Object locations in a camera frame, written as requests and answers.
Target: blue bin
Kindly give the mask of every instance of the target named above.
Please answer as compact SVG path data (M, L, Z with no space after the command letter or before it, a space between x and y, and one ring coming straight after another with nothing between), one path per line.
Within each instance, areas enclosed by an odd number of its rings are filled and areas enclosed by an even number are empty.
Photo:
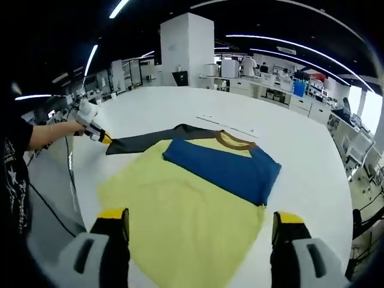
M295 81L293 87L293 93L299 97L303 97L305 93L305 83L300 81Z

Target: person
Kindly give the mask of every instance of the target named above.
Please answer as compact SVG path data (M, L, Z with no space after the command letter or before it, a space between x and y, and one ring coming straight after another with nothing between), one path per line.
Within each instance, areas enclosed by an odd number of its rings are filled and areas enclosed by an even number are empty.
M252 57L246 56L242 60L241 65L243 66L243 70L244 70L243 74L244 75L251 76L251 77L255 76L255 69L257 67L257 63Z
M5 250L3 257L7 263L6 269L21 273L19 277L13 279L13 284L30 281L29 283L40 283L39 287L50 287L52 285L38 268L26 245L32 219L28 168L23 155L25 151L40 149L64 136L76 132L81 134L85 128L76 121L39 126L28 124L16 115L15 90L11 89L11 85L5 86L2 114L7 116L7 122L2 123L0 141L2 152L0 217ZM24 278L24 272L27 271L28 279Z
M268 73L268 66L265 62L263 62L263 65L260 66L260 72L262 73Z

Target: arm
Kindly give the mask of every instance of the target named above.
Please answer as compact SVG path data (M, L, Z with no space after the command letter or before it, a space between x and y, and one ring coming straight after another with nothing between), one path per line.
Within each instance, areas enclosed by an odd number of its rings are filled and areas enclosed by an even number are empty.
M50 142L54 142L64 136L72 136L78 131L84 131L84 126L76 121L34 126L27 150L40 149Z

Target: shirt sleeve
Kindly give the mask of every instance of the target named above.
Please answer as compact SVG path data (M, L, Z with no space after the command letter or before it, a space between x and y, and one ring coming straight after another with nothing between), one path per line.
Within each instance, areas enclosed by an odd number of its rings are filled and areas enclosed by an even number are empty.
M8 127L7 137L11 141L16 153L24 154L31 140L33 126L22 118L13 118Z

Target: white table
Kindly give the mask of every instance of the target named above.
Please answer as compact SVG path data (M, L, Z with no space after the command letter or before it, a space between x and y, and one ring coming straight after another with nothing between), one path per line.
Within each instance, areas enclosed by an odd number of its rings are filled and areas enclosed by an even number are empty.
M100 105L96 121L113 138L170 129L186 123L220 130L197 119L213 115L237 127L254 128L255 141L282 165L266 209L266 220L230 287L271 285L272 216L286 211L302 217L312 237L321 238L347 267L352 244L352 201L343 164L324 125L265 101L227 92L190 87L140 88ZM118 173L137 154L105 155L107 146L87 137L74 139L74 178L85 227L94 223L100 204L97 185ZM153 284L130 265L133 287Z

